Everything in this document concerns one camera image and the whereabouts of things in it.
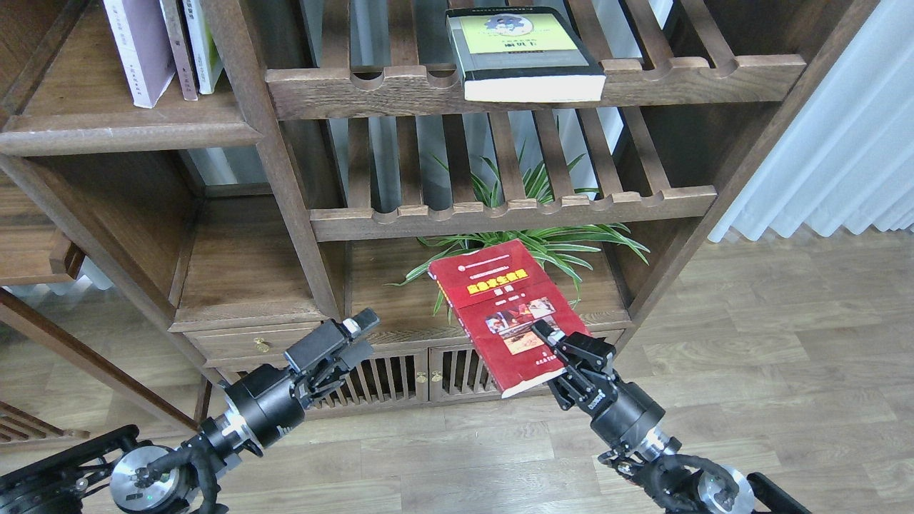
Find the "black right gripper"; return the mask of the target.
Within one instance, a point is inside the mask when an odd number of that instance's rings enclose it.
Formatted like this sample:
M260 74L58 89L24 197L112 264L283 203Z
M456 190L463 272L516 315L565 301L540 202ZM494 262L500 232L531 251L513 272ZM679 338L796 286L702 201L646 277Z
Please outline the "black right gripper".
M665 410L642 388L621 380L613 367L614 345L605 338L567 335L545 319L532 331L563 365L559 377L548 381L559 407L578 406L587 413L611 458L659 458L666 452L666 434L659 427Z

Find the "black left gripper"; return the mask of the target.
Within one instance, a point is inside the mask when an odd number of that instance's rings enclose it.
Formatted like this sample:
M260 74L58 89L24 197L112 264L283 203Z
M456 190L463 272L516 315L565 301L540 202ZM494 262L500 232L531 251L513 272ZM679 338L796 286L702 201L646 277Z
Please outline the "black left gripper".
M342 322L326 321L293 344L288 366L261 365L226 390L224 436L238 435L234 450L261 452L291 432L304 413L339 388L373 349L366 334L380 324L372 308Z

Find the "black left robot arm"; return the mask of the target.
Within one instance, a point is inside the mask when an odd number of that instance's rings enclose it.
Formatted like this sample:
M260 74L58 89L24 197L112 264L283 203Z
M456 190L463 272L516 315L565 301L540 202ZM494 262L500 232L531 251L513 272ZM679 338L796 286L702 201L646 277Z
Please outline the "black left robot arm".
M226 388L228 410L176 448L139 441L138 428L128 424L4 475L2 511L79 513L83 498L110 488L126 513L190 512L199 493L200 513L225 513L220 476L238 465L242 451L262 455L339 388L372 354L365 335L378 322L369 308L324 322L285 351L286 368L264 364Z

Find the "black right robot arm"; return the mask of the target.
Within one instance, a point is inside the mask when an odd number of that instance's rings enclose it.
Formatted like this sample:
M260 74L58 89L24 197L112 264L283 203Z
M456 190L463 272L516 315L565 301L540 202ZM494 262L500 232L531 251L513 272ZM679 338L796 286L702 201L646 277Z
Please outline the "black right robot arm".
M533 331L561 362L561 374L548 383L558 405L581 408L607 443L598 461L641 487L667 513L754 513L757 503L770 513L806 512L763 474L744 475L681 453L681 443L661 430L665 410L617 374L616 349L604 338L565 334L543 320Z

